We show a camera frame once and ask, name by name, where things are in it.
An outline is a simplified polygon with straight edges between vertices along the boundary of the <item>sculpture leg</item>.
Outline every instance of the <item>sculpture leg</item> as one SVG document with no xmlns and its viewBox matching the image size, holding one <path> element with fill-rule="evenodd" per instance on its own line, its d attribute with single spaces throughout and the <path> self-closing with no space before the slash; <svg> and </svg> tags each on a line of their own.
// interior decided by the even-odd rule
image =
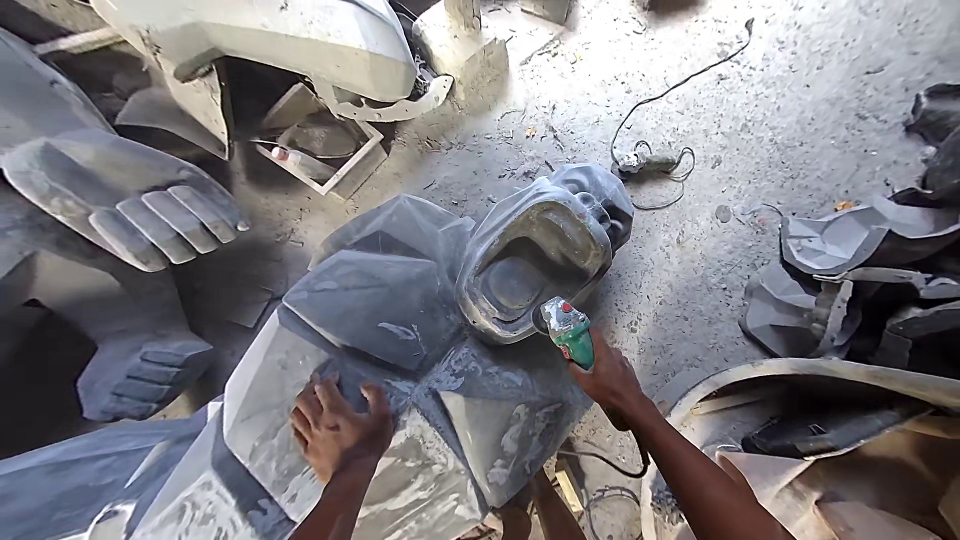
<svg viewBox="0 0 960 540">
<path fill-rule="evenodd" d="M 18 283 L 26 291 L 18 297 L 40 301 L 96 342 L 78 381 L 84 416 L 140 420 L 170 404 L 204 371 L 212 349 L 187 326 L 170 272 L 140 272 L 13 198 L 0 186 L 0 207 L 18 217 L 0 224 L 0 242 L 6 252 L 32 253 L 3 273 L 0 286 Z"/>
</svg>

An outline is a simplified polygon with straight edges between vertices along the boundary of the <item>power cord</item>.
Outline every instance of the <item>power cord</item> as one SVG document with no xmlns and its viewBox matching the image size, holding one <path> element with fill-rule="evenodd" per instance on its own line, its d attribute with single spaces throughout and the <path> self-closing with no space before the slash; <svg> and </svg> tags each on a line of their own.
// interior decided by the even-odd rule
<svg viewBox="0 0 960 540">
<path fill-rule="evenodd" d="M 627 477 L 628 479 L 642 479 L 644 475 L 647 474 L 647 469 L 650 468 L 650 455 L 647 454 L 643 449 L 640 449 L 640 458 L 643 460 L 643 469 L 639 473 L 631 473 L 620 468 L 619 465 L 613 463 L 606 457 L 603 457 L 600 454 L 594 454 L 593 452 L 574 452 L 571 450 L 557 450 L 559 455 L 576 455 L 578 457 L 592 457 L 594 459 L 599 459 L 604 463 L 608 464 L 613 468 L 617 473 Z"/>
<path fill-rule="evenodd" d="M 746 25 L 744 26 L 747 29 L 747 40 L 746 42 L 744 42 L 743 45 L 740 46 L 739 49 L 734 51 L 732 54 L 727 55 L 724 59 L 721 59 L 720 61 L 716 61 L 708 65 L 707 67 L 701 69 L 700 71 L 697 71 L 693 75 L 688 76 L 686 79 L 683 79 L 679 83 L 676 83 L 675 85 L 671 86 L 666 91 L 664 91 L 662 94 L 640 101 L 639 103 L 634 105 L 632 109 L 630 109 L 630 112 L 627 112 L 627 115 L 624 116 L 623 120 L 620 121 L 620 125 L 616 127 L 616 131 L 613 132 L 613 138 L 610 141 L 610 157 L 613 162 L 614 171 L 619 171 L 621 173 L 621 178 L 623 178 L 623 175 L 631 176 L 631 175 L 636 175 L 640 171 L 653 170 L 653 171 L 666 173 L 667 178 L 669 178 L 672 182 L 676 182 L 681 185 L 680 194 L 677 195 L 677 197 L 675 197 L 674 199 L 666 203 L 655 204 L 655 205 L 639 205 L 636 203 L 636 201 L 631 201 L 634 205 L 634 208 L 640 209 L 640 210 L 665 209 L 667 207 L 671 207 L 675 205 L 677 202 L 683 199 L 685 195 L 685 182 L 686 182 L 686 179 L 690 177 L 690 174 L 693 172 L 693 169 L 697 165 L 697 157 L 696 157 L 696 154 L 693 152 L 693 149 L 689 147 L 685 147 L 675 160 L 671 158 L 664 159 L 656 156 L 652 156 L 650 158 L 640 158 L 639 154 L 636 151 L 640 147 L 640 145 L 646 145 L 648 152 L 650 152 L 651 154 L 653 153 L 650 148 L 650 144 L 645 140 L 641 140 L 634 146 L 634 153 L 631 155 L 632 160 L 635 160 L 636 162 L 622 163 L 620 160 L 617 159 L 614 148 L 616 146 L 617 138 L 620 137 L 620 132 L 623 131 L 623 126 L 627 124 L 627 120 L 630 119 L 630 117 L 634 114 L 634 112 L 636 112 L 637 109 L 643 107 L 644 105 L 653 103 L 659 99 L 662 99 L 673 90 L 689 83 L 690 80 L 693 79 L 694 77 L 697 77 L 698 75 L 703 75 L 704 73 L 707 73 L 714 67 L 722 63 L 733 60 L 733 58 L 735 58 L 737 55 L 739 55 L 744 50 L 746 50 L 746 48 L 750 46 L 751 41 L 753 41 L 754 39 L 754 19 L 751 17 L 750 20 L 748 20 Z M 676 171 L 677 168 L 679 168 L 680 163 L 684 158 L 684 155 L 690 155 L 690 157 L 693 160 L 693 163 L 689 171 L 687 171 L 686 173 L 683 173 L 680 176 L 675 176 L 673 173 Z"/>
<path fill-rule="evenodd" d="M 628 479 L 641 479 L 644 475 L 647 474 L 647 470 L 650 468 L 650 455 L 640 447 L 640 458 L 643 460 L 643 469 L 639 473 L 632 473 L 622 469 L 616 463 L 613 463 L 606 457 L 595 454 L 593 452 L 575 452 L 571 450 L 557 450 L 557 454 L 560 455 L 575 455 L 577 457 L 592 457 L 594 459 L 599 459 L 613 468 L 617 473 L 627 477 Z M 593 507 L 605 499 L 611 499 L 614 497 L 623 497 L 633 501 L 637 507 L 640 507 L 640 497 L 628 487 L 619 486 L 619 485 L 608 485 L 606 487 L 600 488 L 596 493 L 593 494 L 593 497 L 587 501 L 587 504 L 584 505 L 584 514 L 587 515 L 587 526 L 590 529 L 590 534 L 593 535 L 594 540 L 603 540 L 600 538 L 600 535 L 597 534 L 596 527 L 593 524 Z"/>
</svg>

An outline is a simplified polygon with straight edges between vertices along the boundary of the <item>angle grinder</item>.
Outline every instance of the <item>angle grinder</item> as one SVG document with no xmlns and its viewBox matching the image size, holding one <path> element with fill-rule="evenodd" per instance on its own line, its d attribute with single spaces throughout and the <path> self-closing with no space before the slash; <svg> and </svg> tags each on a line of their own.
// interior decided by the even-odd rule
<svg viewBox="0 0 960 540">
<path fill-rule="evenodd" d="M 577 310 L 570 302 L 556 297 L 543 303 L 533 312 L 534 328 L 549 335 L 564 358 L 589 371 L 593 368 L 593 339 L 590 338 L 590 319 Z M 623 418 L 611 410 L 604 409 L 613 427 L 619 431 L 629 431 L 630 427 Z"/>
</svg>

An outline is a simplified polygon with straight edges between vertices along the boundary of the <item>green angle grinder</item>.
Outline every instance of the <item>green angle grinder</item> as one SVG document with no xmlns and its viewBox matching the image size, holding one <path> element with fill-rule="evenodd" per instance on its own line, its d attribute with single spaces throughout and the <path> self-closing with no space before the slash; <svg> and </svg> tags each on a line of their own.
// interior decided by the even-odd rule
<svg viewBox="0 0 960 540">
<path fill-rule="evenodd" d="M 561 297 L 544 303 L 533 313 L 534 328 L 549 335 L 564 357 L 590 370 L 593 367 L 593 340 L 590 320 Z"/>
</svg>

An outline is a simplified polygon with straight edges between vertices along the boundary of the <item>dusty floor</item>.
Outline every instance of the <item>dusty floor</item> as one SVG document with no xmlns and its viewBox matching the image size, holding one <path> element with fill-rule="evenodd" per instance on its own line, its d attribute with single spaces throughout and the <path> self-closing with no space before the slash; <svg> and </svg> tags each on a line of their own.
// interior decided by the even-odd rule
<svg viewBox="0 0 960 540">
<path fill-rule="evenodd" d="M 688 369 L 707 375 L 761 358 L 737 326 L 744 285 L 778 256 L 778 217 L 759 205 L 816 216 L 914 184 L 923 145 L 900 122 L 918 91 L 960 80 L 955 0 L 684 0 L 679 8 L 661 0 L 659 14 L 634 0 L 574 3 L 555 43 L 529 58 L 512 56 L 500 95 L 468 110 L 447 103 L 399 126 L 390 158 L 345 205 L 258 156 L 237 160 L 232 189 L 252 232 L 177 271 L 198 333 L 221 354 L 198 399 L 222 390 L 254 336 L 210 322 L 211 306 L 235 296 L 230 291 L 265 287 L 278 298 L 330 232 L 398 193 L 479 219 L 515 187 L 564 163 L 609 165 L 622 115 L 734 50 L 751 17 L 754 40 L 742 56 L 627 123 L 619 148 L 641 138 L 662 153 L 689 146 L 697 168 L 677 205 L 638 213 L 633 239 L 587 311 L 636 363 L 651 394 Z M 490 2 L 485 11 L 524 16 L 510 2 Z M 497 32 L 506 37 L 510 28 Z M 628 190 L 651 202 L 669 195 Z M 732 208 L 733 220 L 717 219 L 720 205 Z M 631 440 L 611 433 L 595 410 L 574 438 L 638 465 Z M 585 463 L 590 492 L 630 485 L 592 465 Z M 620 504 L 607 511 L 619 512 Z M 617 532 L 619 522 L 605 522 L 610 529 L 598 527 L 601 537 L 630 536 Z"/>
</svg>

